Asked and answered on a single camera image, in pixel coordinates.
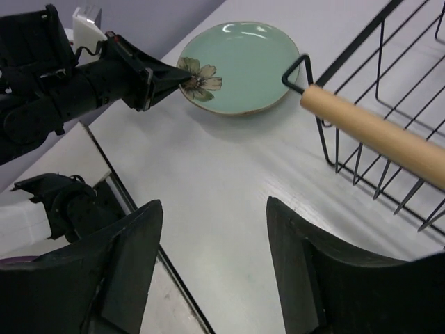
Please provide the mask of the pale green plate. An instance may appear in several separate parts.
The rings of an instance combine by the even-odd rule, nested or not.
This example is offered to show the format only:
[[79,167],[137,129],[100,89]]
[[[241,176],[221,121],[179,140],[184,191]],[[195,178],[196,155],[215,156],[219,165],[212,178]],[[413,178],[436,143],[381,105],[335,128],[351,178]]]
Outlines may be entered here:
[[191,78],[180,90],[206,111],[244,116],[280,102],[289,89],[282,75],[300,55],[282,30],[259,22],[228,22],[195,36],[177,67]]

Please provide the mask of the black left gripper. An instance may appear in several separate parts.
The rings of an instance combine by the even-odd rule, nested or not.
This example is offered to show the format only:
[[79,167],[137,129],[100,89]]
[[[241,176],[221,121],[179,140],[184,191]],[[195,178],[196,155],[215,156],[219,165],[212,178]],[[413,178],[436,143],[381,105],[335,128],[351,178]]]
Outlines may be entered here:
[[49,90],[48,128],[61,129],[66,122],[117,100],[124,100],[137,111],[146,111],[191,78],[188,70],[149,56],[121,35],[106,36],[97,43],[95,53],[99,59],[81,66],[81,53],[91,51],[86,47],[73,51],[70,43],[64,42],[71,68]]

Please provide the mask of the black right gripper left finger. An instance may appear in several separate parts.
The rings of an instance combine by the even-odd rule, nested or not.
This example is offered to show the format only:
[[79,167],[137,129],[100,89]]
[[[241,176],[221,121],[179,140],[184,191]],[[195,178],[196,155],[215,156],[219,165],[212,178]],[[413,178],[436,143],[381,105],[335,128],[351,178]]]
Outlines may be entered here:
[[162,225],[152,200],[73,244],[1,265],[1,332],[139,333]]

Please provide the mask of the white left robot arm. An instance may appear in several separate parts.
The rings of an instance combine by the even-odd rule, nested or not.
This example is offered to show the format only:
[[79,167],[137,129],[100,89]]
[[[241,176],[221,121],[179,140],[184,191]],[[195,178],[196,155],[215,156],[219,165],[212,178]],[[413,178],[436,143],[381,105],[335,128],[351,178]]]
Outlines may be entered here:
[[[191,78],[111,31],[73,48],[56,7],[1,18],[1,163],[39,148],[65,123],[122,100],[146,111]],[[1,252],[43,239],[75,242],[116,222],[78,175],[44,173],[1,194]]]

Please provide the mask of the black wire dish rack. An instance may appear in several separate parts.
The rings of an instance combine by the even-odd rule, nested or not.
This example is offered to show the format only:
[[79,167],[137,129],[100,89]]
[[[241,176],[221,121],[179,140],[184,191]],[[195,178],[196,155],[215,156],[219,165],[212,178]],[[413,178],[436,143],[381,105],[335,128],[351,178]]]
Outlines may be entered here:
[[[444,145],[444,2],[323,1],[304,35],[314,41],[282,77],[303,101],[315,88]],[[367,194],[386,218],[444,239],[444,187],[394,154],[316,117],[323,156],[337,175]]]

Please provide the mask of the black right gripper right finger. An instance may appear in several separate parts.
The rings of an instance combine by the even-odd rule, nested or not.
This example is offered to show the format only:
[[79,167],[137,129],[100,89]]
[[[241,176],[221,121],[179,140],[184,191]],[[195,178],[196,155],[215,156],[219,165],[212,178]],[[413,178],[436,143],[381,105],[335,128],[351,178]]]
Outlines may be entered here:
[[397,260],[356,247],[277,198],[268,240],[287,333],[443,333],[444,254]]

